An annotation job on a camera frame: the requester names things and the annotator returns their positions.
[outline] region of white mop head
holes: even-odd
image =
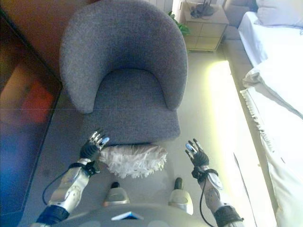
[[[166,150],[158,145],[117,145],[103,148],[99,160],[121,178],[137,178],[162,170],[166,155]]]

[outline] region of black cable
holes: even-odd
[[[49,186],[52,185],[52,183],[54,183],[56,180],[58,180],[60,177],[62,177],[64,174],[66,174],[67,171],[68,171],[68,170],[64,171],[62,174],[60,174],[58,177],[56,177],[52,182],[50,182],[50,183],[45,187],[45,189],[44,189],[44,191],[43,191],[43,193],[42,193],[42,201],[43,201],[43,203],[44,203],[45,205],[47,205],[47,203],[46,203],[46,201],[45,201],[45,198],[44,198],[44,197],[45,197],[45,192],[46,192],[46,190],[48,189]]]
[[[201,217],[203,218],[203,220],[205,221],[206,224],[208,224],[210,227],[214,227],[214,226],[212,226],[212,225],[204,218],[204,215],[203,215],[203,213],[202,213],[202,198],[203,198],[203,194],[204,194],[204,189],[205,189],[206,181],[207,181],[207,179],[205,179],[205,183],[204,183],[204,185],[203,185],[203,189],[202,189],[202,193],[201,193],[201,198],[200,198],[200,214],[201,214]]]

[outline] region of wooden cabinet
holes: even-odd
[[[188,50],[216,51],[223,33],[229,22],[224,10],[219,5],[211,5],[215,12],[211,16],[193,18],[190,15],[191,7],[196,3],[183,2],[181,10],[181,23],[186,24],[190,34],[185,36]]]

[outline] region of armchair backrest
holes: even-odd
[[[76,108],[91,113],[104,76],[125,68],[151,72],[167,107],[176,109],[185,89],[187,51],[174,21],[142,0],[101,0],[77,11],[60,49],[63,85]]]

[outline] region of armchair seat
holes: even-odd
[[[81,141],[102,126],[109,145],[170,139],[180,134],[176,110],[166,107],[158,80],[138,69],[115,70],[102,80],[94,111],[84,116]]]

